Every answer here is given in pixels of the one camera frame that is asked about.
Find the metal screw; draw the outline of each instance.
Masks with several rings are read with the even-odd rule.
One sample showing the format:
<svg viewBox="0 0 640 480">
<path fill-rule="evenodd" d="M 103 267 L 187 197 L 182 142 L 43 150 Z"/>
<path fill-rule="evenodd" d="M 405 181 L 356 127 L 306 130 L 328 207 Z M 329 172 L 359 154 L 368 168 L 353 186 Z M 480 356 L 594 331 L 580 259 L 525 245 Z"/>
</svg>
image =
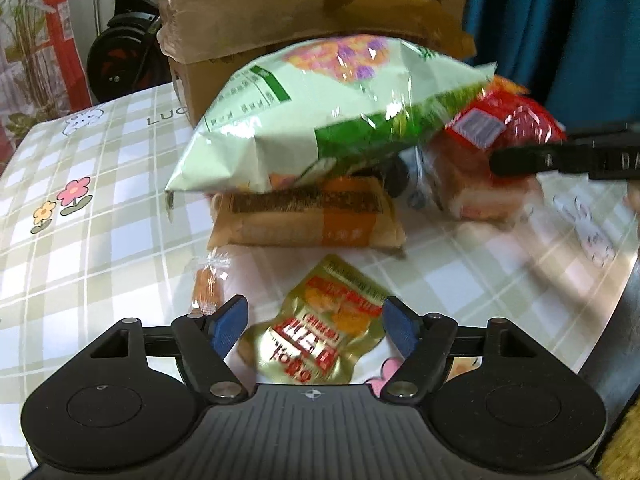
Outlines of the metal screw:
<svg viewBox="0 0 640 480">
<path fill-rule="evenodd" d="M 394 397 L 413 397 L 418 393 L 418 386 L 409 381 L 395 381 L 386 390 Z"/>
<path fill-rule="evenodd" d="M 220 397 L 221 399 L 233 399 L 242 393 L 242 386 L 238 383 L 232 383 L 231 381 L 220 381 L 214 383 L 209 388 L 212 395 Z"/>
</svg>

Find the white barcode label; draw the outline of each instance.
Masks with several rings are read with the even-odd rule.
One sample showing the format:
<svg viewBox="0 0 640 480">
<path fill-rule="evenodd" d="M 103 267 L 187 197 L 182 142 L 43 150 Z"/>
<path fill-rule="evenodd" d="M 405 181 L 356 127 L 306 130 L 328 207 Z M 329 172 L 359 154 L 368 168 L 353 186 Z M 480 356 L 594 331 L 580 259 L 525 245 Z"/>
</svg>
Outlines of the white barcode label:
<svg viewBox="0 0 640 480">
<path fill-rule="evenodd" d="M 506 126 L 491 114 L 472 108 L 460 117 L 451 129 L 481 150 L 485 150 L 494 143 Z"/>
</svg>

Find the gold foil wrapper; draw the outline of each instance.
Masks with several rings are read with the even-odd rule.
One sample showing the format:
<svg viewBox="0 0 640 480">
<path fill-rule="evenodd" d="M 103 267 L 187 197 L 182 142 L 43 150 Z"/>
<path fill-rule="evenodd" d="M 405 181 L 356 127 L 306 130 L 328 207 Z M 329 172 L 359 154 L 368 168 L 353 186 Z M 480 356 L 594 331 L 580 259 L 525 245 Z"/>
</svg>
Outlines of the gold foil wrapper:
<svg viewBox="0 0 640 480">
<path fill-rule="evenodd" d="M 388 292 L 330 254 L 285 298 L 278 315 L 238 343 L 248 365 L 277 383 L 347 384 L 360 357 L 384 337 Z"/>
</svg>

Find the circular logo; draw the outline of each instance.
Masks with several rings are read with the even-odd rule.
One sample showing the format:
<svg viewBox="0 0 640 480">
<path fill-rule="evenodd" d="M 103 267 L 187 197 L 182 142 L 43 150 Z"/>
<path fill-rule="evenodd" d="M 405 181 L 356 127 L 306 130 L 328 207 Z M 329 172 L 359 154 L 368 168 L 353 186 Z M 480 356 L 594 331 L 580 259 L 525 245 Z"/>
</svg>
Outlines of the circular logo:
<svg viewBox="0 0 640 480">
<path fill-rule="evenodd" d="M 316 400 L 318 399 L 320 396 L 323 396 L 324 393 L 319 392 L 316 389 L 313 390 L 307 390 L 306 392 L 303 393 L 303 395 L 307 398 L 307 399 L 311 399 L 311 400 Z"/>
</svg>

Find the red snack bag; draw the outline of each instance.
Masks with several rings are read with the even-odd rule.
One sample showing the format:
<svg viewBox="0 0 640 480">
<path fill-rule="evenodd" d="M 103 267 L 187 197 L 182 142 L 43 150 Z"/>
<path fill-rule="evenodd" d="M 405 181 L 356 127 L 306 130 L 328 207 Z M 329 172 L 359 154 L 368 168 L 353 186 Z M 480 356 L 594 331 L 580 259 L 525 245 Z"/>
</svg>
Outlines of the red snack bag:
<svg viewBox="0 0 640 480">
<path fill-rule="evenodd" d="M 442 207 L 459 219 L 513 221 L 542 203 L 535 176 L 504 179 L 489 168 L 497 148 L 545 144 L 566 137 L 537 102 L 501 88 L 491 89 L 449 123 L 429 143 L 436 194 Z"/>
</svg>

